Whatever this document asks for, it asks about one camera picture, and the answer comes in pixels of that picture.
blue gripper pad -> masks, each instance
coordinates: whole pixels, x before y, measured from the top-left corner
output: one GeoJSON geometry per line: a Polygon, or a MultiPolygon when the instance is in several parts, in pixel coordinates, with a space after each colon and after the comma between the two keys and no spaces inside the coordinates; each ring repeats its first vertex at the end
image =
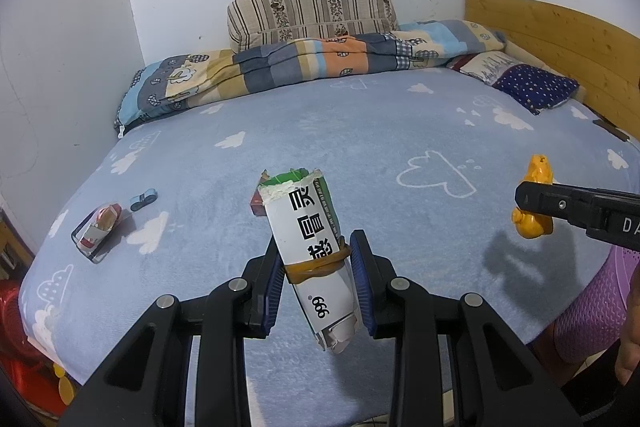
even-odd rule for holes
{"type": "Polygon", "coordinates": [[[351,247],[351,270],[353,272],[353,280],[356,284],[356,292],[358,294],[358,302],[360,303],[360,312],[362,313],[362,322],[373,336],[376,331],[376,319],[373,315],[373,292],[369,284],[369,277],[362,259],[362,252],[354,233],[351,233],[349,239],[351,247]]]}
{"type": "Polygon", "coordinates": [[[269,275],[269,282],[264,295],[264,313],[262,315],[261,327],[265,335],[269,334],[271,328],[273,328],[273,325],[276,323],[284,276],[284,264],[278,254],[276,261],[273,263],[273,269],[269,275]]]}

rubber band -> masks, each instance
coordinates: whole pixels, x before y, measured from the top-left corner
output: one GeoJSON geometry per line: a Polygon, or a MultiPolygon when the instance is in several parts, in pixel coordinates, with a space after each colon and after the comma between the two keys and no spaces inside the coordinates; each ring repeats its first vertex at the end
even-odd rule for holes
{"type": "Polygon", "coordinates": [[[311,277],[324,277],[344,266],[344,260],[351,255],[351,247],[345,245],[344,238],[339,240],[340,250],[318,259],[301,263],[286,264],[284,269],[291,284],[300,284],[311,277]]]}

patchwork quilt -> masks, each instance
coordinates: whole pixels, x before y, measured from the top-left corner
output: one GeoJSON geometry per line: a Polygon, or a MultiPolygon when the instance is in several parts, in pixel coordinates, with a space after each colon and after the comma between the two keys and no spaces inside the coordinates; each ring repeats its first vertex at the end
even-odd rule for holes
{"type": "Polygon", "coordinates": [[[408,31],[265,44],[178,55],[138,71],[115,125],[121,133],[143,121],[204,105],[315,80],[442,65],[458,55],[501,50],[504,38],[484,26],[446,20],[408,31]]]}

small box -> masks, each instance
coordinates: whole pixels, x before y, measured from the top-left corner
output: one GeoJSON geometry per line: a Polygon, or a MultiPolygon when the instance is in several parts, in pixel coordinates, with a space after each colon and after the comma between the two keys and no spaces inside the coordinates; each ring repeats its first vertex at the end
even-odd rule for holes
{"type": "Polygon", "coordinates": [[[264,205],[262,204],[262,197],[258,190],[258,186],[260,186],[262,182],[265,182],[268,179],[269,179],[269,175],[267,174],[267,171],[262,171],[262,174],[260,175],[260,179],[258,180],[258,185],[255,187],[254,195],[251,198],[251,202],[249,203],[249,206],[251,206],[251,211],[252,213],[254,213],[254,216],[264,217],[267,215],[264,209],[264,205]]]}
{"type": "MultiPolygon", "coordinates": [[[[262,182],[258,191],[286,266],[338,253],[340,227],[321,171],[292,170],[262,182]]],[[[340,353],[362,321],[348,259],[293,288],[319,346],[340,353]]]]}

screw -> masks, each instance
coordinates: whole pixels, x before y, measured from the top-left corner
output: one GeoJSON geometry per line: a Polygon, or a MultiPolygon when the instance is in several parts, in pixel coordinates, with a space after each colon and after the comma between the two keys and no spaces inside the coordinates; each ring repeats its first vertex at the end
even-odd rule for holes
{"type": "Polygon", "coordinates": [[[156,305],[158,308],[170,308],[174,305],[175,299],[173,295],[161,295],[156,299],[156,305]]]}
{"type": "Polygon", "coordinates": [[[478,308],[484,301],[482,301],[482,297],[477,293],[468,293],[465,295],[465,302],[473,308],[478,308]]]}
{"type": "Polygon", "coordinates": [[[391,279],[391,288],[394,290],[406,290],[409,288],[409,281],[404,277],[396,277],[391,279]]]}
{"type": "Polygon", "coordinates": [[[229,289],[234,292],[239,292],[240,290],[244,290],[246,288],[246,281],[241,277],[236,277],[235,279],[231,279],[229,281],[229,289]]]}

